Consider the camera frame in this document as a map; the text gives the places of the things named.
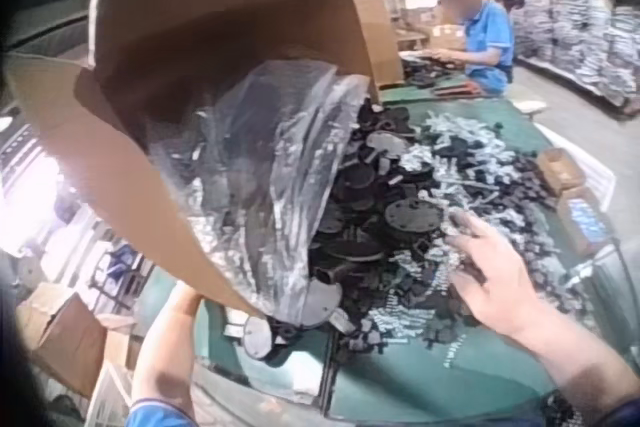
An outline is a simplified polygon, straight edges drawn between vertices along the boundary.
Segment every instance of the gray floor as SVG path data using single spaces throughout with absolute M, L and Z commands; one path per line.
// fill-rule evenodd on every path
M 616 191 L 607 213 L 640 289 L 640 117 L 617 122 L 582 97 L 526 68 L 516 68 L 515 79 L 549 105 L 535 122 L 578 145 L 616 174 Z M 621 269 L 613 266 L 612 270 L 626 284 Z

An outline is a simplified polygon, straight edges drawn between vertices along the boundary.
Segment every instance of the small cardboard box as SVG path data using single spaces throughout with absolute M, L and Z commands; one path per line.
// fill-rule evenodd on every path
M 88 47 L 89 68 L 7 58 L 43 147 L 138 252 L 210 299 L 260 315 L 205 255 L 146 157 L 145 119 L 180 122 L 203 86 L 224 92 L 268 59 L 325 60 L 371 78 L 354 1 L 91 0 Z
M 580 199 L 589 206 L 589 210 L 593 214 L 589 224 L 601 225 L 603 232 L 605 232 L 601 239 L 597 241 L 590 239 L 584 230 L 584 224 L 576 222 L 571 206 L 573 199 Z M 611 223 L 606 215 L 600 211 L 598 199 L 588 187 L 581 186 L 564 191 L 558 200 L 556 210 L 578 255 L 594 255 L 611 242 L 613 235 Z
M 404 82 L 391 15 L 384 0 L 354 0 L 377 86 Z
M 16 314 L 35 364 L 62 385 L 91 397 L 107 332 L 80 296 L 67 287 L 42 283 Z
M 429 49 L 466 50 L 467 37 L 461 25 L 436 25 L 431 29 Z
M 543 150 L 538 154 L 537 163 L 545 182 L 556 195 L 583 186 L 587 181 L 580 166 L 564 149 Z

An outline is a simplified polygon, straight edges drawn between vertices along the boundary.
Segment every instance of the blue sleeve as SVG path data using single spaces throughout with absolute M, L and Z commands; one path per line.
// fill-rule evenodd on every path
M 640 425 L 640 399 L 618 407 L 596 425 L 598 427 L 637 427 Z
M 160 400 L 136 402 L 126 427 L 197 427 L 196 423 L 181 410 Z
M 509 14 L 499 5 L 492 5 L 487 12 L 487 47 L 509 49 L 512 46 Z

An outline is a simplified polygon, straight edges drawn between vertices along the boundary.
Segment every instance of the clear plastic bag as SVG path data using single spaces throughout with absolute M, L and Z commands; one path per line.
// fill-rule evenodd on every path
M 300 323 L 307 249 L 368 85 L 324 62 L 268 61 L 183 125 L 149 123 L 150 157 L 202 248 L 279 320 Z

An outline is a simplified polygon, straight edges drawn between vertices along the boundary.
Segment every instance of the green table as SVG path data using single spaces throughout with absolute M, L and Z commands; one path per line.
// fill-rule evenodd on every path
M 391 91 L 386 92 L 385 95 L 391 95 Z M 401 99 L 398 92 L 394 95 L 396 100 Z M 488 124 L 501 122 L 503 139 L 512 148 L 539 150 L 549 145 L 533 124 L 504 99 L 419 101 L 404 105 L 410 110 L 415 125 L 422 124 L 430 112 L 448 112 Z M 555 215 L 548 217 L 551 235 L 561 250 L 562 264 L 571 267 L 584 260 L 569 248 Z M 151 324 L 174 283 L 175 279 L 162 269 L 154 270 L 136 308 L 143 328 Z M 606 282 L 587 287 L 597 303 L 603 297 Z M 610 311 L 606 304 L 597 307 L 600 313 Z M 601 325 L 614 324 L 610 317 L 597 317 L 597 320 Z M 205 302 L 196 320 L 197 354 L 232 378 L 265 393 L 310 403 L 313 395 L 299 394 L 301 376 L 310 373 L 318 379 L 319 387 L 318 374 L 336 366 L 329 359 L 330 336 L 324 331 L 306 333 L 293 349 L 265 364 L 248 358 L 236 342 L 222 334 L 223 328 L 223 310 Z M 613 335 L 618 330 L 612 328 L 605 334 Z M 550 379 L 534 359 L 483 328 L 469 330 L 450 369 L 443 367 L 445 355 L 444 346 L 436 345 L 429 351 L 421 341 L 415 340 L 406 345 L 391 345 L 383 355 L 354 356 L 347 365 L 337 369 L 328 416 L 375 425 L 479 418 L 513 413 L 517 409 L 526 412 L 536 405 L 540 395 L 553 389 Z M 315 385 L 306 387 L 312 391 Z
M 464 74 L 454 74 L 450 77 L 439 79 L 435 87 L 449 87 L 452 85 L 460 84 L 468 80 Z M 408 102 L 424 102 L 424 101 L 441 102 L 433 93 L 433 88 L 419 89 L 414 86 L 406 87 L 394 87 L 391 89 L 385 89 L 380 91 L 380 101 L 387 106 L 393 106 L 398 104 L 406 104 Z
M 503 140 L 511 148 L 540 150 L 547 139 L 509 101 L 476 99 L 404 103 L 411 123 L 421 125 L 430 113 L 449 113 L 493 125 L 503 124 Z M 554 213 L 547 215 L 550 235 L 570 268 L 585 259 L 571 249 Z M 587 286 L 594 293 L 593 286 Z M 592 300 L 598 303 L 599 297 Z M 604 306 L 598 304 L 600 313 Z M 600 325 L 610 320 L 596 316 Z M 425 348 L 420 340 L 391 345 L 383 355 L 356 355 L 339 368 L 328 415 L 371 423 L 455 422 L 500 416 L 535 408 L 541 395 L 554 390 L 544 369 L 531 356 L 483 328 L 468 329 L 452 367 L 443 367 L 446 347 Z
M 169 297 L 176 279 L 160 267 L 154 268 L 138 298 L 135 317 L 143 333 L 151 326 Z M 253 360 L 237 341 L 223 335 L 224 308 L 204 301 L 196 316 L 196 355 L 216 371 L 266 394 L 305 404 L 312 403 L 320 389 L 328 360 L 330 334 L 323 330 L 305 332 L 292 349 L 268 363 Z

